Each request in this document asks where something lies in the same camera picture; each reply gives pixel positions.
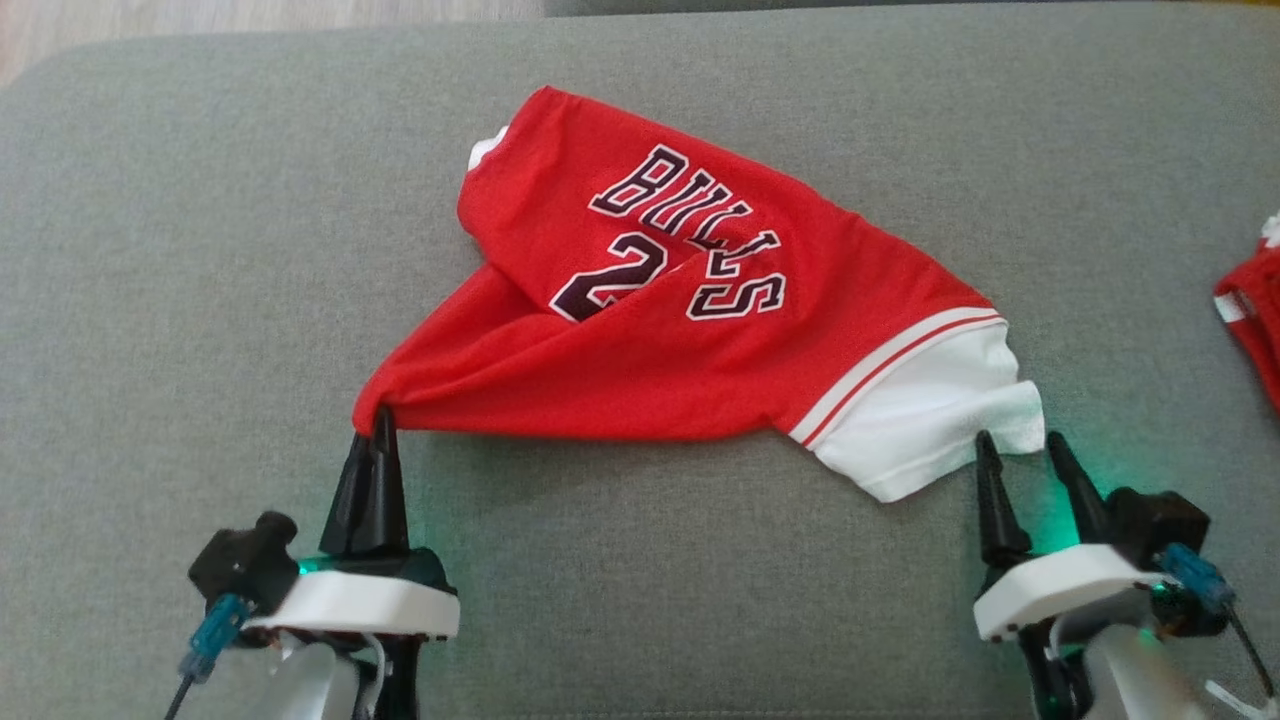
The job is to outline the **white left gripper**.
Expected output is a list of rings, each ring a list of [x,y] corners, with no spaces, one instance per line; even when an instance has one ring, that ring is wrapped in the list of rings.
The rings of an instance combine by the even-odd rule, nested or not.
[[[383,550],[410,551],[396,418],[387,405],[378,409],[374,434],[353,437],[320,538],[320,551],[334,556]],[[284,600],[271,612],[250,619],[247,632],[430,639],[458,634],[457,591],[429,548],[399,557],[303,565]]]

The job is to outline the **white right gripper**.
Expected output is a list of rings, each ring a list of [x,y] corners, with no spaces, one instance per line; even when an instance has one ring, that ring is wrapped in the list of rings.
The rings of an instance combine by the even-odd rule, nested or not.
[[[1083,544],[1025,561],[1030,537],[1005,488],[995,438],[988,430],[975,436],[980,556],[991,569],[1012,568],[973,605],[977,633],[984,642],[1006,641],[1025,626],[1164,579],[1161,571],[1140,570],[1110,544],[1108,509],[1064,434],[1048,432],[1047,450]]]

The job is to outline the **red white sports shorts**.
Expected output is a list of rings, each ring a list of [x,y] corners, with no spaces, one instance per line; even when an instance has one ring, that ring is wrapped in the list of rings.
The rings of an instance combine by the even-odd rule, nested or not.
[[[1262,225],[1254,252],[1215,286],[1213,305],[1280,414],[1280,211]]]

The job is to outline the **red white Bulls jersey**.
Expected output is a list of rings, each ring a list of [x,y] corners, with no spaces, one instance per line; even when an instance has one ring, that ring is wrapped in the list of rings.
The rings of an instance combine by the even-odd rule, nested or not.
[[[1007,320],[812,187],[595,99],[539,88],[474,145],[483,265],[358,395],[406,430],[704,441],[776,429],[892,503],[1044,447]]]

